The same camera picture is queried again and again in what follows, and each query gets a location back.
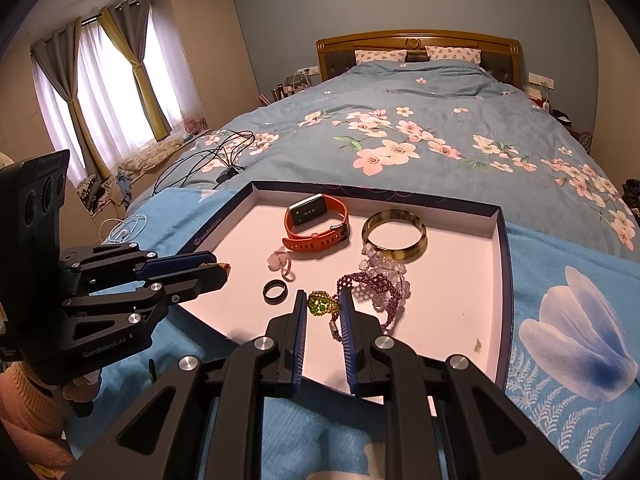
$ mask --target ring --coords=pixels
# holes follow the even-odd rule
[[[272,288],[276,288],[277,286],[280,286],[282,288],[282,292],[280,293],[280,295],[276,296],[275,298],[267,296],[267,292],[269,292]],[[262,297],[264,298],[264,301],[266,301],[270,305],[277,305],[279,303],[282,303],[287,299],[288,293],[289,289],[287,288],[287,284],[282,280],[271,280],[262,289]]]
[[[391,222],[393,220],[401,220],[413,225],[420,231],[420,239],[412,246],[406,247],[404,249],[387,249],[377,246],[376,244],[369,241],[369,235],[371,234],[373,229],[378,227],[380,224]],[[402,209],[388,209],[386,211],[380,211],[367,219],[366,222],[364,222],[364,225],[362,226],[362,244],[364,246],[366,246],[367,244],[371,244],[375,250],[379,251],[387,258],[395,260],[396,262],[413,260],[420,256],[427,249],[427,227],[424,225],[422,220],[420,220],[413,213],[409,213],[408,211],[404,211]]]

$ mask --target black ring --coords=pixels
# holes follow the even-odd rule
[[[282,292],[280,293],[280,295],[276,296],[275,298],[270,298],[269,296],[267,296],[267,292],[269,292],[272,288],[275,288],[277,286],[282,287]],[[282,280],[271,280],[262,289],[262,297],[264,298],[264,301],[266,301],[270,305],[277,305],[279,303],[282,303],[284,300],[287,299],[288,293],[289,293],[289,289],[287,288],[287,284]]]

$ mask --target window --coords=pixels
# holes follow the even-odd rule
[[[174,132],[183,117],[162,59],[151,15],[148,20],[145,66],[160,107]],[[69,179],[86,177],[82,152],[67,104],[34,63],[38,102],[54,147],[72,152]],[[78,54],[78,100],[92,139],[108,168],[155,142],[140,104],[130,63],[113,46],[97,22],[82,27]]]

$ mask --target headboard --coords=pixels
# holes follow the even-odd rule
[[[476,48],[480,66],[502,83],[521,86],[520,42],[509,38],[454,30],[380,30],[316,41],[322,81],[356,65],[355,50],[407,49],[407,62],[428,61],[427,45]]]

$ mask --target hand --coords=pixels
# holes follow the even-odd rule
[[[26,362],[20,362],[20,366],[25,375],[38,386],[51,391],[58,389],[58,386],[50,386],[50,384],[43,383]],[[66,400],[73,400],[75,402],[89,402],[90,400],[94,400],[98,392],[100,392],[100,386],[102,385],[101,374],[102,369],[90,374],[91,381],[86,377],[79,377],[65,384],[62,387],[62,396]]]

